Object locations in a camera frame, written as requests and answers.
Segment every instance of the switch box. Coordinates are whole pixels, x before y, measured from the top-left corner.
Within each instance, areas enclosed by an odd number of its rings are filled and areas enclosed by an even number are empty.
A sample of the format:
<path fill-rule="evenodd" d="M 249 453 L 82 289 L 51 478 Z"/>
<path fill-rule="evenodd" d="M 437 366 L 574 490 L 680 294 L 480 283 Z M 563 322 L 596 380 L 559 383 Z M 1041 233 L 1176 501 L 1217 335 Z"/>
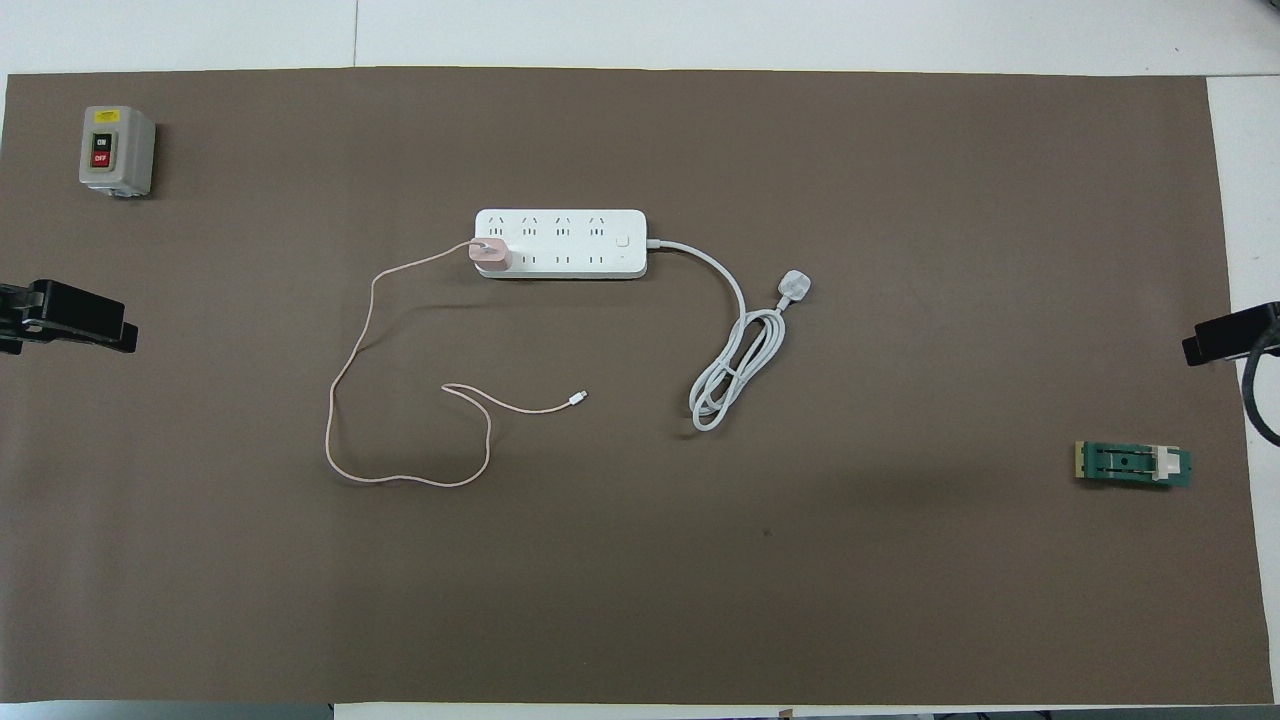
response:
<path fill-rule="evenodd" d="M 95 105 L 84 110 L 81 131 L 79 179 L 90 190 L 113 197 L 151 192 L 156 126 L 124 105 Z"/>
<path fill-rule="evenodd" d="M 639 278 L 649 261 L 646 236 L 640 210 L 480 210 L 475 237 L 502 238 L 509 266 L 476 270 L 512 279 Z"/>

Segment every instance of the brown mat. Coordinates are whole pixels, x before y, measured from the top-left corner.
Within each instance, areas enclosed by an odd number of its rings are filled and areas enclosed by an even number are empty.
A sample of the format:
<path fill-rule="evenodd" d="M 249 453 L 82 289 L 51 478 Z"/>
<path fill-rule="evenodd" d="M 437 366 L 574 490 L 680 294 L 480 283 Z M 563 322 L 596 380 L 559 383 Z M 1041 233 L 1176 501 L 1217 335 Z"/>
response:
<path fill-rule="evenodd" d="M 155 193 L 76 182 L 84 106 Z M 0 700 L 1271 702 L 1204 82 L 342 69 L 14 77 L 4 282 L 119 299 L 137 355 L 0 360 Z M 387 284 L 342 459 L 325 389 L 379 269 L 485 206 L 639 208 L 753 306 L 814 291 L 714 434 L 731 320 L 616 283 Z M 1076 439 L 1193 487 L 1080 483 Z"/>

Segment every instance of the white power strip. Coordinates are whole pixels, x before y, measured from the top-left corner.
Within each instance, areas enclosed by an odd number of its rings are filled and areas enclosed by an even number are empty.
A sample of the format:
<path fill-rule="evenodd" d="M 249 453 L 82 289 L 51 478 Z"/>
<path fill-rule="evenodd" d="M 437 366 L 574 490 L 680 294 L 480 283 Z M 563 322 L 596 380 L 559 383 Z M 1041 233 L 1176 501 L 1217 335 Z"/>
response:
<path fill-rule="evenodd" d="M 640 210 L 480 210 L 475 237 L 506 242 L 511 265 L 476 270 L 511 279 L 639 278 L 648 268 L 646 236 Z"/>

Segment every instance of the white table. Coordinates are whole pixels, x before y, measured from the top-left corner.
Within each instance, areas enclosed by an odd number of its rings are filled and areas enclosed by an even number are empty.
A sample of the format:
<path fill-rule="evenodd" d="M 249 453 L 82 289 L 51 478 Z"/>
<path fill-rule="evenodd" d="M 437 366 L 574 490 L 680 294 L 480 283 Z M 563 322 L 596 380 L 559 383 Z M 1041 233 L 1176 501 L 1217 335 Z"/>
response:
<path fill-rule="evenodd" d="M 1280 188 L 1280 12 L 1262 0 L 0 0 L 5 77 L 351 65 L 1208 76 L 1231 304 L 1240 309 L 1280 299 L 1280 286 L 1268 282 L 1280 273 L 1280 242 L 1272 240 L 1280 223 L 1274 200 Z M 0 146 L 0 161 L 3 152 Z M 1263 411 L 1280 420 L 1275 377 L 1280 369 L 1260 374 L 1258 397 Z M 1271 676 L 1280 685 L 1280 448 L 1252 429 L 1248 438 Z M 639 719 L 780 710 L 390 707 L 339 706 L 338 716 Z M 810 706 L 796 714 L 929 710 L 938 708 Z"/>

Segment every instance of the charging cable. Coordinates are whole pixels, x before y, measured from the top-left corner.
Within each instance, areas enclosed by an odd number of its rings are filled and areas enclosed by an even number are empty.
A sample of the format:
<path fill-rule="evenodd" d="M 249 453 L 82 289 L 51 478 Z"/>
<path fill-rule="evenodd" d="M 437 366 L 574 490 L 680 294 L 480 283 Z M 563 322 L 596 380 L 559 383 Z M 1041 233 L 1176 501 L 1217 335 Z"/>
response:
<path fill-rule="evenodd" d="M 355 475 L 352 473 L 348 473 L 348 471 L 346 471 L 346 470 L 343 470 L 342 468 L 338 466 L 338 464 L 333 459 L 333 443 L 332 443 L 332 438 L 333 438 L 333 411 L 334 411 L 334 402 L 335 402 L 334 398 L 335 398 L 337 392 L 338 392 L 338 383 L 342 382 L 342 378 L 347 374 L 347 370 L 351 369 L 351 364 L 356 360 L 356 355 L 360 354 L 361 346 L 365 342 L 365 336 L 369 334 L 369 323 L 370 323 L 370 320 L 374 319 L 374 292 L 375 292 L 375 290 L 378 287 L 378 281 L 385 278 L 387 275 L 389 275 L 392 273 L 398 273 L 401 270 L 407 270 L 410 268 L 416 268 L 419 265 L 425 265 L 426 263 L 430 263 L 431 260 L 438 260 L 438 259 L 444 258 L 445 255 L 449 255 L 451 252 L 454 252 L 454 251 L 461 250 L 463 247 L 477 247 L 480 250 L 480 254 L 484 258 L 492 259 L 489 261 L 500 261 L 503 258 L 506 258 L 506 254 L 507 254 L 507 247 L 506 247 L 506 245 L 500 240 L 497 240 L 497 238 L 468 240 L 466 242 L 460 242 L 460 243 L 454 245 L 453 247 L 445 250 L 444 252 L 439 252 L 436 255 L 431 255 L 430 258 L 422 258 L 421 260 L 415 260 L 412 263 L 406 263 L 403 265 L 397 265 L 394 268 L 383 270 L 383 272 L 378 273 L 376 275 L 374 275 L 374 279 L 369 283 L 369 313 L 365 314 L 365 327 L 361 328 L 360 337 L 356 338 L 356 345 L 355 345 L 355 347 L 351 348 L 351 355 L 347 357 L 347 361 L 342 365 L 342 370 L 338 370 L 338 377 L 335 377 L 333 379 L 333 383 L 329 386 L 329 419 L 325 420 L 325 424 L 324 424 L 324 455 L 329 460 L 329 466 L 333 468 L 334 473 L 338 473 L 343 478 L 347 478 L 348 480 L 355 480 L 357 483 L 385 483 L 388 480 L 413 480 L 413 482 L 417 482 L 417 483 L 424 483 L 424 484 L 435 486 L 435 487 L 440 487 L 440 488 L 462 487 L 462 486 L 470 483 L 471 480 L 479 478 L 481 474 L 484 474 L 485 469 L 489 468 L 489 457 L 492 456 L 492 438 L 493 438 L 493 416 L 489 415 L 489 410 L 486 410 L 484 405 L 480 405 L 480 401 L 477 401 L 476 398 L 471 397 L 471 395 L 467 395 L 467 393 L 475 393 L 475 395 L 477 395 L 477 396 L 488 400 L 489 402 L 493 402 L 494 405 L 497 405 L 499 407 L 504 407 L 507 410 L 511 410 L 512 413 L 521 413 L 521 414 L 525 414 L 525 415 L 547 415 L 549 413 L 558 413 L 561 410 L 564 410 L 566 407 L 577 405 L 579 402 L 582 402 L 584 400 L 586 400 L 586 391 L 584 389 L 584 391 L 579 391 L 579 392 L 573 393 L 568 400 L 566 400 L 564 402 L 557 405 L 556 407 L 547 407 L 544 410 L 527 410 L 525 407 L 516 407 L 515 405 L 509 405 L 507 402 L 503 402 L 503 401 L 498 400 L 497 397 L 494 397 L 494 396 L 492 396 L 492 395 L 489 395 L 489 393 L 486 393 L 486 392 L 484 392 L 481 389 L 474 388 L 471 386 L 466 386 L 466 384 L 461 384 L 461 383 L 444 383 L 443 386 L 440 386 L 440 389 L 443 389 L 444 392 L 447 392 L 449 395 L 461 397 L 462 400 L 466 400 L 471 405 L 475 405 L 476 409 L 480 410 L 480 414 L 484 415 L 484 462 L 480 464 L 480 469 L 476 470 L 474 475 L 471 475 L 470 478 L 467 478 L 465 480 L 457 480 L 457 482 L 452 482 L 452 483 L 440 482 L 440 480 L 431 480 L 431 479 L 428 479 L 428 478 L 419 478 L 417 475 L 385 475 L 385 477 L 381 477 L 381 478 L 361 478 L 360 475 Z M 472 252 L 472 259 L 479 260 L 477 254 Z"/>
<path fill-rule="evenodd" d="M 724 414 L 737 397 L 746 388 L 746 383 L 755 377 L 777 355 L 782 347 L 782 340 L 787 334 L 786 320 L 782 311 L 792 302 L 804 300 L 813 281 L 800 270 L 788 270 L 778 283 L 778 292 L 782 299 L 776 307 L 746 311 L 746 300 L 742 297 L 742 288 L 737 284 L 733 274 L 721 265 L 714 258 L 681 242 L 666 240 L 649 240 L 649 250 L 678 250 L 707 263 L 719 273 L 737 300 L 737 320 L 728 331 L 728 340 L 724 348 L 712 360 L 712 364 L 703 370 L 694 380 L 694 387 L 689 389 L 689 411 L 694 416 L 694 427 L 707 432 L 714 429 L 724 420 Z M 733 359 L 739 355 L 748 325 L 760 323 L 760 332 L 742 352 L 737 363 Z"/>

